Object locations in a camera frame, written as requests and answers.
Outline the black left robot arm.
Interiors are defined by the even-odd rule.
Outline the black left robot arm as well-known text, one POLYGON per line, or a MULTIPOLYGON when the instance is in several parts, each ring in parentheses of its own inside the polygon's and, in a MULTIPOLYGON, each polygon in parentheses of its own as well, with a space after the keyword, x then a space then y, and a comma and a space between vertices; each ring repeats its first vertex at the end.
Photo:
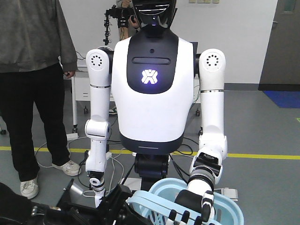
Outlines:
POLYGON ((16 194, 7 185, 0 185, 0 223, 2 225, 151 225, 127 204, 132 192, 118 184, 92 208, 71 201, 75 183, 71 180, 56 206, 33 202, 16 194))

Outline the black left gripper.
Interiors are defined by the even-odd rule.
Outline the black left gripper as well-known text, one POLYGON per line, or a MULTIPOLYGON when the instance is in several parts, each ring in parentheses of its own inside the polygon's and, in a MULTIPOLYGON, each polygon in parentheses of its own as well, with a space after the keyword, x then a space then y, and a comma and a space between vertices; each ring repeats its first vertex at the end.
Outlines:
POLYGON ((68 183, 56 208, 47 208, 45 225, 151 225, 150 219, 138 214, 127 200, 133 193, 127 186, 118 184, 108 195, 100 200, 99 206, 86 206, 72 202, 75 190, 81 189, 68 183))

